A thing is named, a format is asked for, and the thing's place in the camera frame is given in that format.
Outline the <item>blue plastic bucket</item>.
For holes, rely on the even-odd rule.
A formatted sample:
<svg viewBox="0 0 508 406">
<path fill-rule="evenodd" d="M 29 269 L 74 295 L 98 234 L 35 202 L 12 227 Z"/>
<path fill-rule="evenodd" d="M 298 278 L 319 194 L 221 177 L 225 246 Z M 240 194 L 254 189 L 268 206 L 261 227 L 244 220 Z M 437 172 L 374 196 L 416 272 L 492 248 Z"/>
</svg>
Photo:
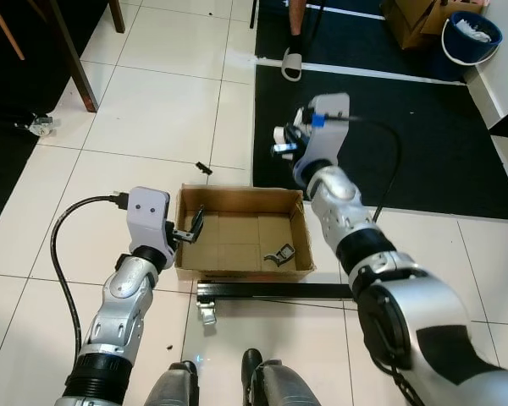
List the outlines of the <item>blue plastic bucket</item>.
<svg viewBox="0 0 508 406">
<path fill-rule="evenodd" d="M 459 34 L 454 24 L 460 19 L 468 20 L 471 24 L 478 25 L 481 30 L 490 35 L 491 42 L 482 43 L 470 40 Z M 499 27 L 490 22 L 487 17 L 481 14 L 458 11 L 451 13 L 444 21 L 443 34 L 441 34 L 440 46 L 444 56 L 456 65 L 471 67 L 486 63 L 498 51 L 503 39 L 503 34 Z"/>
</svg>

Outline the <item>black metal cart frame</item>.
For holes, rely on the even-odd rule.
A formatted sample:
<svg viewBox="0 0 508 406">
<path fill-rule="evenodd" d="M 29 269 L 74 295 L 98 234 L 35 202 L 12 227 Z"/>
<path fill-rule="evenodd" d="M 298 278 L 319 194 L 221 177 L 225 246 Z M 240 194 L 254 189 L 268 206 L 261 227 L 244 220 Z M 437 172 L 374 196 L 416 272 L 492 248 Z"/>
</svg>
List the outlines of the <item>black metal cart frame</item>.
<svg viewBox="0 0 508 406">
<path fill-rule="evenodd" d="M 196 283 L 196 308 L 202 324 L 217 321 L 216 302 L 219 300 L 336 300 L 354 301 L 351 287 L 346 283 L 292 282 L 207 282 Z"/>
</svg>

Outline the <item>robot's leg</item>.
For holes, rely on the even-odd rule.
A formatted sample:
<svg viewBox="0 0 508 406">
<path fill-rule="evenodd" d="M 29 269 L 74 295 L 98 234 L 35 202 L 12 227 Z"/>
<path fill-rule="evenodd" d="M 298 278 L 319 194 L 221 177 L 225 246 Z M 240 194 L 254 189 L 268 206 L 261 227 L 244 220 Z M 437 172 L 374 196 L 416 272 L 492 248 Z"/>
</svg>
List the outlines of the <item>robot's leg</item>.
<svg viewBox="0 0 508 406">
<path fill-rule="evenodd" d="M 196 364 L 189 360 L 170 364 L 157 379 L 143 406 L 199 406 Z"/>
<path fill-rule="evenodd" d="M 321 406 L 312 389 L 280 359 L 262 359 L 257 348 L 242 357 L 243 406 Z"/>
</svg>

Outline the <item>large black floor mat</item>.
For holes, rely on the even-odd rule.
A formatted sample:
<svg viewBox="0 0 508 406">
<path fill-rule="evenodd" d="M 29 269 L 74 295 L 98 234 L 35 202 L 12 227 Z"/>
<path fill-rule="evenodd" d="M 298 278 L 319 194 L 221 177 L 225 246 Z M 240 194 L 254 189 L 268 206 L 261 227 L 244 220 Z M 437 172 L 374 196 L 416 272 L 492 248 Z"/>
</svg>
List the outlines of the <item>large black floor mat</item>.
<svg viewBox="0 0 508 406">
<path fill-rule="evenodd" d="M 295 186 L 274 158 L 273 129 L 313 97 L 345 92 L 340 166 L 367 205 L 508 220 L 508 173 L 466 85 L 432 84 L 428 52 L 401 50 L 379 0 L 309 0 L 301 80 L 282 77 L 285 0 L 259 0 L 251 181 Z"/>
</svg>

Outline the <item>person's bare leg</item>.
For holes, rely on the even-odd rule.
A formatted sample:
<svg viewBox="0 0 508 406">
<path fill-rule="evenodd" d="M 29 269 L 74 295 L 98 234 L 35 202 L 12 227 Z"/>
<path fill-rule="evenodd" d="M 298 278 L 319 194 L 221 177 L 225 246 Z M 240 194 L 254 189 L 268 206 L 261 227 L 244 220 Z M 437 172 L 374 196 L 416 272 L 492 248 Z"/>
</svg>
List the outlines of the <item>person's bare leg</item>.
<svg viewBox="0 0 508 406">
<path fill-rule="evenodd" d="M 289 50 L 291 53 L 304 52 L 303 23 L 305 22 L 308 0 L 289 0 L 288 16 L 290 27 Z"/>
</svg>

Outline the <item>robot's right leg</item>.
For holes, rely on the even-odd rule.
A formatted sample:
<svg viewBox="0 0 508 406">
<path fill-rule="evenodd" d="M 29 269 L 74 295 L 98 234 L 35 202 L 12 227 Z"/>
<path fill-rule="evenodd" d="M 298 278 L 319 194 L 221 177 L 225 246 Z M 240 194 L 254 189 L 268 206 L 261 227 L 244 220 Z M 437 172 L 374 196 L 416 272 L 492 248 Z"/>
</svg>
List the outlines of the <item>robot's right leg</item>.
<svg viewBox="0 0 508 406">
<path fill-rule="evenodd" d="M 242 357 L 243 406 L 321 406 L 312 389 L 280 359 L 262 359 L 257 348 Z"/>
</svg>

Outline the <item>grey slipper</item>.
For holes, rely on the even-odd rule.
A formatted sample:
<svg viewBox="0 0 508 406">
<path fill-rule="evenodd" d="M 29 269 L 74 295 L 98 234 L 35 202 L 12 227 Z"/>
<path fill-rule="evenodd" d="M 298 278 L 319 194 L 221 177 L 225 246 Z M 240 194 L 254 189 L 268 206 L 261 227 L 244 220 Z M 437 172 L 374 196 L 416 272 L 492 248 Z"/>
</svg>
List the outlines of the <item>grey slipper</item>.
<svg viewBox="0 0 508 406">
<path fill-rule="evenodd" d="M 291 82 L 297 82 L 303 77 L 303 54 L 285 49 L 284 58 L 281 61 L 281 74 Z"/>
</svg>

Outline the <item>closed brown cardboard carton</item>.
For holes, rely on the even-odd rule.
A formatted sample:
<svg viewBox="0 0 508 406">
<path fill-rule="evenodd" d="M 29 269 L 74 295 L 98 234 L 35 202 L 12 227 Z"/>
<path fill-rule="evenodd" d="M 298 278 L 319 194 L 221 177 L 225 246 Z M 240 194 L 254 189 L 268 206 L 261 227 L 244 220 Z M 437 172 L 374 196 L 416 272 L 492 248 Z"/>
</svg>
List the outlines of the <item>closed brown cardboard carton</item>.
<svg viewBox="0 0 508 406">
<path fill-rule="evenodd" d="M 423 49 L 437 40 L 455 0 L 383 0 L 379 8 L 401 50 Z"/>
</svg>

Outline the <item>open brown cardboard bin box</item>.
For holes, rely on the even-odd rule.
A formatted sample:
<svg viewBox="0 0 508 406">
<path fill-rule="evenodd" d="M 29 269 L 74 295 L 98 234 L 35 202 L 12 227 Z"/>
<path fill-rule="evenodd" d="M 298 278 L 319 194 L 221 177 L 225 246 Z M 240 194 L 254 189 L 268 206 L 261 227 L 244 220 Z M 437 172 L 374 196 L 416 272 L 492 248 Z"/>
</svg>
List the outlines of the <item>open brown cardboard bin box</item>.
<svg viewBox="0 0 508 406">
<path fill-rule="evenodd" d="M 317 268 L 298 190 L 185 184 L 177 209 L 183 229 L 197 210 L 205 214 L 199 239 L 178 249 L 181 281 L 299 282 Z M 262 259 L 284 244 L 296 250 L 291 262 L 276 267 Z"/>
</svg>

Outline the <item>robot's left leg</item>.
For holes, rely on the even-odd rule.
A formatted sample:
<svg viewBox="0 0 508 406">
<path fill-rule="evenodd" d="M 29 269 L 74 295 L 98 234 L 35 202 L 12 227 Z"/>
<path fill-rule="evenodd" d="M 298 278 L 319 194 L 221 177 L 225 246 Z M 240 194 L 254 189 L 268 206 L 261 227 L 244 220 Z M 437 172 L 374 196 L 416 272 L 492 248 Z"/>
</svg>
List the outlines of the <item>robot's left leg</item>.
<svg viewBox="0 0 508 406">
<path fill-rule="evenodd" d="M 189 360 L 170 364 L 157 379 L 143 406 L 199 406 L 196 364 Z"/>
</svg>

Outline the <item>black and grey trash piece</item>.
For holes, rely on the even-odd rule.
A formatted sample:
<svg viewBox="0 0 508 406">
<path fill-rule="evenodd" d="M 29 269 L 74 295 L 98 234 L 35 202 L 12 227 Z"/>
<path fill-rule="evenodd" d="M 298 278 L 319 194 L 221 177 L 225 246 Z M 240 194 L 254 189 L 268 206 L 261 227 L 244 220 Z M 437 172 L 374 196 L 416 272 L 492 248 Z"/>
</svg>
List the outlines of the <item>black and grey trash piece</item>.
<svg viewBox="0 0 508 406">
<path fill-rule="evenodd" d="M 284 244 L 274 254 L 268 254 L 262 257 L 265 261 L 270 261 L 276 267 L 282 267 L 295 258 L 296 250 L 292 244 Z"/>
</svg>

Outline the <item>swivel caster wheel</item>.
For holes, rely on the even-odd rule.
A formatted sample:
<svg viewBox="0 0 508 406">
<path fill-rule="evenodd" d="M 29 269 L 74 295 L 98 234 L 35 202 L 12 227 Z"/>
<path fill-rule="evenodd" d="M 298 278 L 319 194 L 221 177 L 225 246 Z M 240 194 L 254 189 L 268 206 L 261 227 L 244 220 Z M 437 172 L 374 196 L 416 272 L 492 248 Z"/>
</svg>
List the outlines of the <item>swivel caster wheel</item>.
<svg viewBox="0 0 508 406">
<path fill-rule="evenodd" d="M 32 133 L 37 138 L 47 138 L 57 127 L 57 120 L 48 115 L 32 115 L 17 120 L 14 127 Z"/>
</svg>

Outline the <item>white crumpled waste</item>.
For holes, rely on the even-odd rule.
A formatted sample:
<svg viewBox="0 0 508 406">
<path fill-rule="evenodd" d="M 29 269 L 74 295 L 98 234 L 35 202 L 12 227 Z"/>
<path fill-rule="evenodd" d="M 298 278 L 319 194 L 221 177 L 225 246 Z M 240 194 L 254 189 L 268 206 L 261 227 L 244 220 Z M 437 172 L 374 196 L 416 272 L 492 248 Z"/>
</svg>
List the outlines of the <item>white crumpled waste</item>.
<svg viewBox="0 0 508 406">
<path fill-rule="evenodd" d="M 471 24 L 468 20 L 460 19 L 454 24 L 454 26 L 456 30 L 459 31 L 460 35 L 463 35 L 470 40 L 482 43 L 488 43 L 493 40 L 486 31 L 481 30 L 478 25 Z"/>
</svg>

